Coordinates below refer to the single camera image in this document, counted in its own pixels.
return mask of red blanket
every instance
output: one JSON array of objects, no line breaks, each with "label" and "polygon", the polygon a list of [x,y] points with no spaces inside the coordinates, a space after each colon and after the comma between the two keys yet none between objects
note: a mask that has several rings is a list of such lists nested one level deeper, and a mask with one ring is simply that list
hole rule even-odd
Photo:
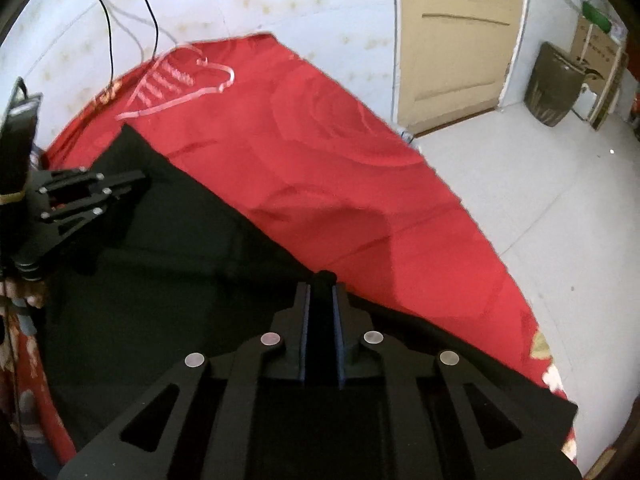
[{"label": "red blanket", "polygon": [[50,167],[90,165],[127,121],[309,269],[543,385],[529,306],[418,153],[273,36],[194,47],[117,81],[56,139]]}]

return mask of patterned wallpaper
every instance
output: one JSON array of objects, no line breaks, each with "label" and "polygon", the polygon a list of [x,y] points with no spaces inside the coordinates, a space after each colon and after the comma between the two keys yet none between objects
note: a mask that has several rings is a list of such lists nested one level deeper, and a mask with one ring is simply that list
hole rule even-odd
[{"label": "patterned wallpaper", "polygon": [[[154,30],[143,0],[109,0],[116,75],[149,58]],[[392,115],[394,0],[149,0],[162,27],[160,51],[176,41],[272,32],[360,98]],[[48,146],[109,78],[107,28],[96,0],[31,0],[0,46],[0,105],[16,76],[44,100],[36,142]]]}]

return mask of triangular cutout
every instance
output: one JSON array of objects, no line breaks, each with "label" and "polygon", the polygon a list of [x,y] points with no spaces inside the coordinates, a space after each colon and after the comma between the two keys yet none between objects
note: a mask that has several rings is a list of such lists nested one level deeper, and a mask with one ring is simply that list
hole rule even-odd
[{"label": "triangular cutout", "polygon": [[522,438],[522,433],[503,412],[482,393],[475,384],[465,384],[476,421],[489,449],[496,449]]},{"label": "triangular cutout", "polygon": [[127,424],[120,434],[120,439],[144,451],[155,451],[174,409],[178,394],[180,394],[180,388],[176,384],[169,384]]}]

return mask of screw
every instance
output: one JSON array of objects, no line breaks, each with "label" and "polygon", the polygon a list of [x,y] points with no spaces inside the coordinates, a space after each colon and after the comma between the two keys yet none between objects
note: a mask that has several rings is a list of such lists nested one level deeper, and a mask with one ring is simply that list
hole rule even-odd
[{"label": "screw", "polygon": [[460,357],[458,356],[458,354],[451,350],[445,350],[440,354],[440,360],[443,364],[446,364],[448,366],[455,366],[460,362]]},{"label": "screw", "polygon": [[364,341],[369,343],[370,345],[377,345],[378,343],[382,343],[382,340],[385,337],[378,332],[377,330],[370,330],[364,335]]},{"label": "screw", "polygon": [[275,332],[267,332],[266,334],[262,334],[260,342],[265,346],[277,345],[280,342],[280,335]]},{"label": "screw", "polygon": [[204,355],[194,352],[193,354],[187,355],[184,358],[184,364],[186,364],[189,368],[197,368],[204,362]]}]

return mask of wooden door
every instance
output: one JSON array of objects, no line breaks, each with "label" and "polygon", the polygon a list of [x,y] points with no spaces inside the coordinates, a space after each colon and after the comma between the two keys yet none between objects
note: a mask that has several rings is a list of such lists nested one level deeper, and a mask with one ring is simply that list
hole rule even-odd
[{"label": "wooden door", "polygon": [[400,0],[398,123],[413,133],[495,107],[523,0]]}]

